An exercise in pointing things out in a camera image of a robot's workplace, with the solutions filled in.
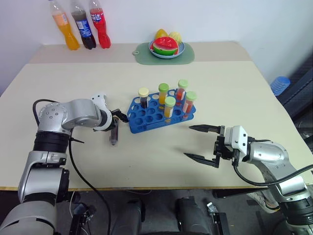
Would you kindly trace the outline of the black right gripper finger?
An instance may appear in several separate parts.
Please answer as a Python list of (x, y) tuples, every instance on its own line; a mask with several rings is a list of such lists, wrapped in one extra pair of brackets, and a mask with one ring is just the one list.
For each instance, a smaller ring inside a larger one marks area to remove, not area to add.
[(184, 155), (186, 155), (190, 159), (192, 159), (192, 160), (194, 160), (200, 164), (205, 164), (205, 165), (212, 166), (214, 168), (219, 168), (219, 159), (208, 160), (204, 156), (192, 154), (192, 153), (184, 153)]
[(200, 132), (214, 132), (219, 134), (221, 131), (220, 126), (213, 126), (207, 124), (200, 124), (200, 125), (192, 125), (188, 127), (189, 129), (200, 131)]

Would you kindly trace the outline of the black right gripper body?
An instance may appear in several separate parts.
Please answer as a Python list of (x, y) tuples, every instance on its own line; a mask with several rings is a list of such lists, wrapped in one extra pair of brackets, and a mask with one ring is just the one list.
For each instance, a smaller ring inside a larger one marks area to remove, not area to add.
[(239, 150), (236, 149), (228, 149), (228, 146), (224, 144), (224, 131), (225, 131), (225, 126), (219, 126), (219, 132), (217, 136), (217, 140), (215, 141), (214, 144), (214, 155), (215, 161), (219, 162), (220, 158), (224, 160), (231, 160), (238, 162), (239, 161)]

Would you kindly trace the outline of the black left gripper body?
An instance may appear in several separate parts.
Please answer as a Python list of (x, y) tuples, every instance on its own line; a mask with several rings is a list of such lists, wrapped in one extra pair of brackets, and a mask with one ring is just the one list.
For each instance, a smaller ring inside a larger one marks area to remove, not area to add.
[(118, 118), (118, 117), (116, 117), (116, 116), (114, 115), (114, 111), (115, 111), (115, 110), (111, 111), (112, 119), (113, 119), (113, 118)]

